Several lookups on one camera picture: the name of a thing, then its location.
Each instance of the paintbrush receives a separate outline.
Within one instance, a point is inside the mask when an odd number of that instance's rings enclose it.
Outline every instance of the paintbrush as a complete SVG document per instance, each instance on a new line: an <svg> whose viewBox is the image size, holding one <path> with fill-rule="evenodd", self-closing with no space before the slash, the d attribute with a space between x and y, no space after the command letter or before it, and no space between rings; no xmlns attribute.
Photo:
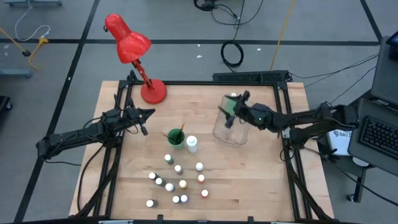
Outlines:
<svg viewBox="0 0 398 224"><path fill-rule="evenodd" d="M171 138L171 137L169 137L169 136L166 135L166 134L163 134L163 136L167 137L167 138L170 139L170 140L173 140L174 142L176 141L174 138Z"/></svg>
<svg viewBox="0 0 398 224"><path fill-rule="evenodd" d="M182 130L184 129L184 126L185 126L185 123L183 123L181 128L180 128L180 132L179 132L179 134L177 136L177 140L176 140L175 144L180 144L181 137L182 137Z"/></svg>

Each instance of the wooden tabletop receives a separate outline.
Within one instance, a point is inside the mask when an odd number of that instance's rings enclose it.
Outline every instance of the wooden tabletop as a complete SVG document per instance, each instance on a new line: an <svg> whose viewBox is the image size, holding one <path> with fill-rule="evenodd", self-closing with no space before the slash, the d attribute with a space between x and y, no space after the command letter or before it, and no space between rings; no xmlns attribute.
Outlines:
<svg viewBox="0 0 398 224"><path fill-rule="evenodd" d="M288 83L292 111L308 110L303 83ZM113 95L118 82L102 84L94 117L114 106ZM250 101L263 103L276 111L272 87L268 86L193 86L172 85L167 87L167 97L158 105L149 105L140 94L140 86L132 89L132 99L142 109L155 108L148 119L148 135L125 133L114 195L111 218L156 219L163 214L165 220L236 220L245 221L253 216L256 221L293 221L292 203L285 163L279 159L282 149L280 139L270 131L249 128L248 141L244 145L232 145L216 139L213 134L218 108L222 96L228 93L243 93L249 90ZM283 94L280 92L284 107ZM185 123L186 136L198 139L199 151L190 154L187 147L173 149L163 134ZM318 150L316 142L310 140L307 147ZM83 165L100 147L86 147ZM164 161L171 154L174 165L183 167L183 175L177 175L174 166ZM310 151L301 151L307 189L326 214L333 217L328 189L321 160ZM81 205L84 205L98 186L104 150L89 164L83 179ZM204 184L197 182L195 164L202 162L206 177ZM148 178L156 172L176 187L167 192ZM180 189L179 180L186 180L188 187ZM76 195L70 214L77 212ZM209 191L208 198L201 198L202 189ZM300 214L304 217L302 196L297 189ZM189 202L174 204L174 195L187 194ZM101 213L104 213L107 190L103 194ZM157 208L147 208L146 201L159 201Z"/></svg>

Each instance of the table leg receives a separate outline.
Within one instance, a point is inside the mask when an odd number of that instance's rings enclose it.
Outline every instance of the table leg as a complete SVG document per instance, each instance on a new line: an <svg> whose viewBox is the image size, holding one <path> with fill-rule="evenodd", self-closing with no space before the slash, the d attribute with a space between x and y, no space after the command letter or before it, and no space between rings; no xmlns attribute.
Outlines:
<svg viewBox="0 0 398 224"><path fill-rule="evenodd" d="M356 181L364 185L365 177L366 177L366 168L362 168L362 174L360 177L356 179ZM347 199L352 202L360 203L362 199L362 192L363 192L363 187L360 186L359 184L356 184L354 194L347 196Z"/></svg>

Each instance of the green cup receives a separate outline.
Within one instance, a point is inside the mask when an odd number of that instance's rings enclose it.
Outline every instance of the green cup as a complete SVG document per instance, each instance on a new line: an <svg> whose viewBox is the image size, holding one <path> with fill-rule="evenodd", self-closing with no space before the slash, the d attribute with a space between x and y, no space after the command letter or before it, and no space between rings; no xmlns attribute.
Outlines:
<svg viewBox="0 0 398 224"><path fill-rule="evenodd" d="M170 145L174 147L174 149L182 149L184 147L185 134L184 132L181 132L181 135L180 136L178 135L180 135L180 129L178 128L172 129L171 131L169 131L169 134L167 135L167 141L169 142Z"/></svg>

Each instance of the keyboard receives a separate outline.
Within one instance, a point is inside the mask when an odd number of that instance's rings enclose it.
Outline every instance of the keyboard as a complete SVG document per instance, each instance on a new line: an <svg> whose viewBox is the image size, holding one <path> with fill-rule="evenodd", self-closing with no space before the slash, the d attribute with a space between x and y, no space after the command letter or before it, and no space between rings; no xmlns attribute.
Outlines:
<svg viewBox="0 0 398 224"><path fill-rule="evenodd" d="M291 82L291 76L287 70L274 70L262 72L229 72L214 73L213 81L217 82Z"/></svg>
<svg viewBox="0 0 398 224"><path fill-rule="evenodd" d="M363 119L360 144L398 159L398 127L367 116Z"/></svg>

